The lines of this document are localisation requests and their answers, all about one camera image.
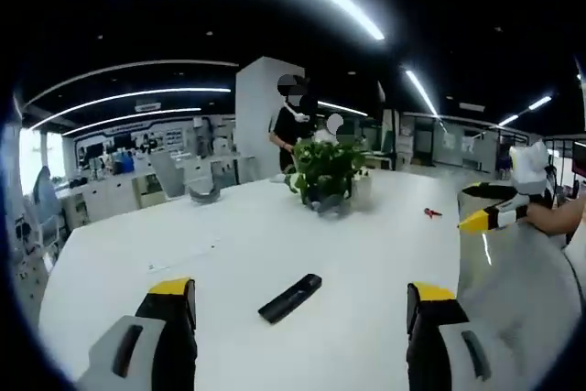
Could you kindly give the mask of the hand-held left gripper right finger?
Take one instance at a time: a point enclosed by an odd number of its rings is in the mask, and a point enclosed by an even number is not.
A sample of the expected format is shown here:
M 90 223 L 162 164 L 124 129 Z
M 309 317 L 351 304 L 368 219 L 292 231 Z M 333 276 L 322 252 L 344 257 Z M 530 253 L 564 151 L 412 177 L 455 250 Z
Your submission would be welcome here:
M 407 285 L 407 338 L 411 390 L 504 388 L 504 345 L 446 288 Z

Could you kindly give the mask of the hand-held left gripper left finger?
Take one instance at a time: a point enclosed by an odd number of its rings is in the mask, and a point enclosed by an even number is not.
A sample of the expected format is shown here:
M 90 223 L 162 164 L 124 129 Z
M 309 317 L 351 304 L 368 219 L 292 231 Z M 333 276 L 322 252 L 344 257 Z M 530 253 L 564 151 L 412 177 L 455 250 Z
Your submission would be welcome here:
M 193 390 L 195 388 L 195 281 L 152 287 L 133 315 L 114 323 L 91 347 L 79 390 Z

